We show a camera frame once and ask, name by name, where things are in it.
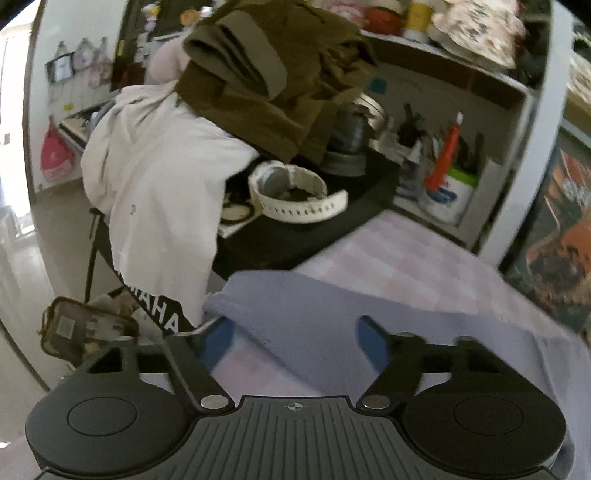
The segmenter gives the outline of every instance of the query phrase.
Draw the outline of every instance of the hanging bag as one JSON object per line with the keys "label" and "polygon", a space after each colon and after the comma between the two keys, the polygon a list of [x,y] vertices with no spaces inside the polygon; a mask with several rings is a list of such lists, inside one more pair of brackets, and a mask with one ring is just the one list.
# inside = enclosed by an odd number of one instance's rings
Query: hanging bag
{"label": "hanging bag", "polygon": [[49,183],[70,174],[74,166],[74,153],[57,131],[53,116],[49,117],[49,127],[41,147],[41,172]]}
{"label": "hanging bag", "polygon": [[53,60],[45,64],[48,85],[48,104],[57,102],[64,91],[64,84],[74,76],[74,52],[68,52],[66,44],[60,42]]}
{"label": "hanging bag", "polygon": [[90,77],[88,86],[90,88],[98,88],[100,85],[109,83],[111,81],[111,74],[113,72],[113,64],[107,57],[107,37],[103,37],[100,41],[99,48],[95,51],[95,57],[90,69]]}
{"label": "hanging bag", "polygon": [[80,40],[76,51],[74,52],[74,70],[80,72],[94,65],[95,46],[88,40],[83,38]]}

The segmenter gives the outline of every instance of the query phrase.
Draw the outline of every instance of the orange marker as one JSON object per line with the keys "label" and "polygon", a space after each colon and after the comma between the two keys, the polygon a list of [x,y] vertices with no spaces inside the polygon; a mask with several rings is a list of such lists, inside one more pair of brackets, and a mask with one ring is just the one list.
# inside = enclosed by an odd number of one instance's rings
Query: orange marker
{"label": "orange marker", "polygon": [[445,177],[449,167],[452,166],[453,156],[457,150],[457,143],[460,138],[460,126],[464,120],[464,115],[458,112],[456,118],[456,124],[451,128],[449,134],[443,144],[441,153],[437,161],[435,162],[435,168],[433,171],[425,177],[423,185],[430,192],[436,192],[441,186],[443,178]]}

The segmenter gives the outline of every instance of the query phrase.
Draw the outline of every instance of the watch face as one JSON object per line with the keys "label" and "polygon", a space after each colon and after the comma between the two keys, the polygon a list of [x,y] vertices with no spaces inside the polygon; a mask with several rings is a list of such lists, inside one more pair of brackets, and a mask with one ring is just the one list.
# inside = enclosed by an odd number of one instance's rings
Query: watch face
{"label": "watch face", "polygon": [[290,174],[283,166],[272,166],[258,180],[259,193],[278,199],[290,189]]}
{"label": "watch face", "polygon": [[254,211],[250,203],[226,203],[222,209],[220,222],[225,225],[244,222],[254,215]]}

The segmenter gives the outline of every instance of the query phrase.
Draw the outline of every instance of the pink bag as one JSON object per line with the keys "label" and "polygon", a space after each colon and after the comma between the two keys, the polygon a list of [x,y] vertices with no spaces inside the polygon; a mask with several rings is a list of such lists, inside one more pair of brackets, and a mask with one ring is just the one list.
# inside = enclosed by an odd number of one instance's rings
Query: pink bag
{"label": "pink bag", "polygon": [[57,132],[53,117],[49,118],[49,128],[41,147],[41,171],[45,179],[52,183],[66,177],[74,166],[74,153]]}

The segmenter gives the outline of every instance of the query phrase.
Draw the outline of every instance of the sticker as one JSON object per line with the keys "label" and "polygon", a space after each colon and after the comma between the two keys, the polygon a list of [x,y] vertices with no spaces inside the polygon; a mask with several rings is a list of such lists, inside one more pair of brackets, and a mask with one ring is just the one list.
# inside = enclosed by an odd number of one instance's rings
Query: sticker
{"label": "sticker", "polygon": [[72,339],[72,335],[74,334],[74,326],[76,322],[68,317],[60,317],[60,323],[57,324],[56,333],[68,340]]}
{"label": "sticker", "polygon": [[138,35],[138,40],[136,42],[137,47],[138,48],[144,47],[146,45],[146,43],[148,43],[148,33],[147,32],[140,33]]}
{"label": "sticker", "polygon": [[66,80],[74,75],[72,71],[72,58],[64,55],[53,62],[53,81],[55,83]]}
{"label": "sticker", "polygon": [[388,82],[384,79],[373,79],[369,84],[369,90],[372,93],[379,93],[380,95],[386,94],[386,88],[388,87]]}
{"label": "sticker", "polygon": [[144,48],[140,47],[135,51],[134,63],[142,63],[144,61]]}
{"label": "sticker", "polygon": [[121,40],[119,42],[119,47],[117,48],[117,56],[118,57],[123,56],[123,52],[124,52],[123,47],[125,47],[125,40]]}

